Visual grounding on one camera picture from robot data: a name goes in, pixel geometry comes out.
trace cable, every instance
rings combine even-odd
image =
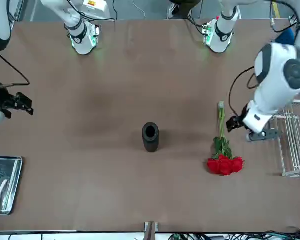
[[[11,234],[9,235],[9,238],[8,238],[8,240],[10,240],[10,239],[11,239],[12,235],[17,235],[17,233],[15,233],[15,232],[11,233]]]
[[[250,86],[250,82],[251,82],[251,80],[252,80],[252,78],[253,78],[254,76],[255,76],[255,73],[253,73],[253,74],[251,75],[249,81],[246,83],[246,87],[247,87],[248,89],[256,89],[256,88],[259,86],[259,84],[256,84],[256,85],[254,85],[254,86]]]
[[[281,0],[263,0],[263,1],[270,2],[271,5],[272,5],[272,3],[285,5],[286,7],[290,8],[293,11],[293,14],[296,16],[297,21],[300,22],[300,18],[297,13],[297,10],[293,6],[291,6],[289,3],[285,2],[285,1],[281,1]]]
[[[17,19],[11,14],[11,12],[9,12],[8,14],[13,19],[13,21],[17,22]]]
[[[286,3],[286,2],[281,1],[281,0],[264,0],[264,1],[270,2],[270,11],[269,11],[269,18],[270,18],[270,21],[271,21],[271,24],[270,24],[270,25],[271,25],[272,30],[273,30],[275,33],[282,33],[282,32],[284,32],[285,30],[287,30],[287,29],[289,29],[289,28],[292,28],[293,26],[295,26],[295,25],[297,25],[297,24],[300,23],[300,18],[299,18],[299,15],[298,15],[296,9],[295,9],[293,6],[291,6],[289,3]],[[290,9],[293,11],[293,15],[296,17],[296,22],[295,22],[294,24],[291,24],[290,26],[288,26],[288,27],[282,29],[282,30],[276,30],[276,29],[275,29],[275,22],[274,22],[274,19],[273,19],[273,17],[272,17],[272,7],[273,7],[273,3],[282,4],[282,5],[284,5],[284,6],[288,7],[288,8],[290,8]]]
[[[28,80],[28,78],[26,78],[25,75],[23,75],[22,72],[20,72],[18,69],[16,69],[16,67],[13,66],[10,62],[8,62],[8,60],[6,60],[3,56],[0,55],[0,58],[2,58],[2,60],[5,61],[6,64],[8,64],[11,68],[13,68],[18,74],[20,74],[27,81],[27,83],[10,83],[10,84],[6,84],[6,85],[0,85],[0,88],[10,88],[10,87],[14,87],[14,86],[30,85],[30,81]]]
[[[187,17],[186,18],[192,25],[195,25],[196,27],[199,27],[199,28],[203,28],[204,26],[203,26],[203,24],[197,24],[196,22],[195,22],[195,19],[194,18],[189,18],[189,17]]]
[[[250,70],[252,70],[252,69],[254,69],[254,68],[255,68],[254,66],[251,66],[251,67],[249,67],[248,69],[246,69],[246,70],[244,70],[243,72],[241,72],[241,73],[235,78],[235,80],[233,81],[233,83],[232,83],[232,85],[231,85],[231,87],[230,87],[229,99],[228,99],[228,101],[229,101],[229,107],[230,107],[230,109],[232,110],[232,112],[234,113],[234,115],[235,115],[236,117],[239,117],[239,115],[238,115],[237,112],[234,110],[234,108],[231,106],[231,93],[232,93],[232,89],[234,88],[234,85],[235,85],[236,81],[237,81],[243,74],[249,72]]]
[[[192,25],[195,26],[195,29],[203,36],[207,36],[207,34],[203,33],[199,28],[203,28],[202,25],[199,25],[195,22],[195,20],[192,18],[192,20],[190,18],[186,18],[186,20],[188,20]]]
[[[202,6],[204,4],[204,0],[201,0],[201,8],[200,8],[200,14],[199,14],[199,19],[201,19],[201,13],[202,13]]]
[[[232,237],[229,237],[227,240],[269,240],[272,237],[284,239],[284,240],[300,240],[300,229],[295,233],[281,233],[276,231],[265,231],[259,234],[256,233],[236,233],[233,234]]]
[[[117,21],[118,20],[118,12],[115,9],[115,0],[112,1],[112,7],[113,7],[113,10],[115,11],[115,20]]]
[[[87,16],[84,12],[79,11],[70,0],[66,0],[70,6],[73,8],[73,10],[75,10],[81,17],[88,19],[88,20],[93,20],[93,21],[107,21],[107,20],[113,20],[116,21],[114,18],[106,18],[106,19],[96,19],[96,18],[92,18]]]
[[[200,236],[199,236],[199,238],[198,238],[198,236],[196,235],[196,234],[193,234],[198,240],[201,240],[201,238],[200,238]],[[178,239],[179,239],[179,237],[181,238],[181,240],[189,240],[189,239],[191,239],[191,240],[195,240],[194,239],[194,237],[193,236],[191,236],[189,233],[185,233],[185,234],[183,234],[183,233],[174,233],[174,234],[172,234],[169,238],[168,238],[168,240],[174,240],[175,238],[175,236],[178,236]]]
[[[138,6],[135,4],[135,0],[132,0],[132,4],[133,4],[139,11],[143,12],[143,15],[144,15],[143,19],[146,19],[146,13],[145,13],[145,11],[143,11],[140,7],[138,7]]]

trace metal wire basket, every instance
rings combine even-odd
[[[300,100],[274,115],[271,122],[280,132],[282,176],[300,178]]]

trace table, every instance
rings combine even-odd
[[[203,46],[183,20],[102,24],[99,48],[78,55],[62,23],[18,23],[2,53],[31,81],[34,116],[0,125],[0,155],[23,156],[22,178],[0,231],[286,232],[300,228],[300,179],[281,176],[277,141],[227,134],[244,170],[210,174],[217,103],[275,34],[268,20],[239,20],[224,54]],[[237,111],[253,91],[235,85]],[[23,79],[0,60],[0,81]],[[143,147],[146,122],[160,129]]]

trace stainless steel tray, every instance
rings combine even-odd
[[[11,213],[22,164],[23,159],[20,156],[0,156],[0,186],[4,180],[8,180],[1,194],[0,215],[9,215]]]

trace flower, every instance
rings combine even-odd
[[[229,176],[232,173],[240,172],[244,166],[244,161],[240,156],[230,159],[219,154],[218,159],[209,158],[206,165],[213,174]]]
[[[218,159],[212,159],[209,158],[208,162],[206,163],[209,170],[214,174],[220,174],[219,170],[219,160]]]
[[[232,160],[232,171],[234,173],[238,173],[242,170],[242,168],[244,167],[244,161],[242,160],[242,158],[240,156],[235,157]]]
[[[219,170],[223,176],[228,176],[233,173],[232,160],[227,157],[223,157],[219,160]]]

